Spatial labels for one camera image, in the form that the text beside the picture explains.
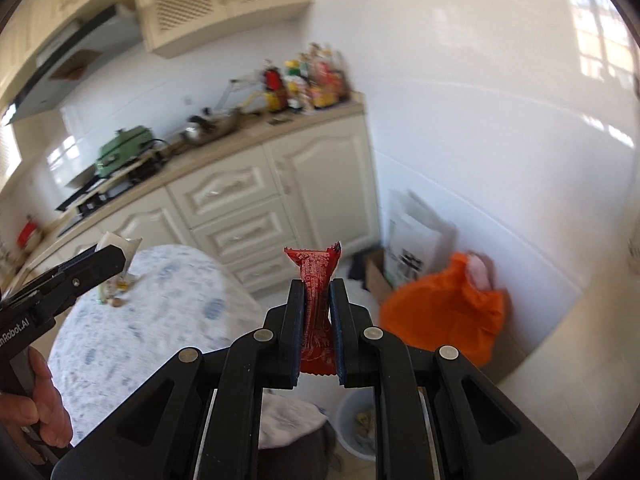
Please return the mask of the left hand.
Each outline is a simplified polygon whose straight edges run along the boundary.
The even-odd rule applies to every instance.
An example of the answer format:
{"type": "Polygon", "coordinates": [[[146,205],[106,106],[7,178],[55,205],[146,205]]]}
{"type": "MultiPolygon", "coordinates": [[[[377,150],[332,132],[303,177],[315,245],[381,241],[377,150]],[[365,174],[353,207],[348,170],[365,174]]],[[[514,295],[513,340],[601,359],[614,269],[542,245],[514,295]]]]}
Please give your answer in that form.
{"type": "Polygon", "coordinates": [[[1,423],[21,452],[32,463],[40,462],[37,450],[26,440],[23,427],[38,425],[41,440],[55,448],[66,448],[73,437],[70,414],[64,408],[52,374],[42,354],[29,349],[30,366],[35,374],[31,396],[1,391],[1,423]]]}

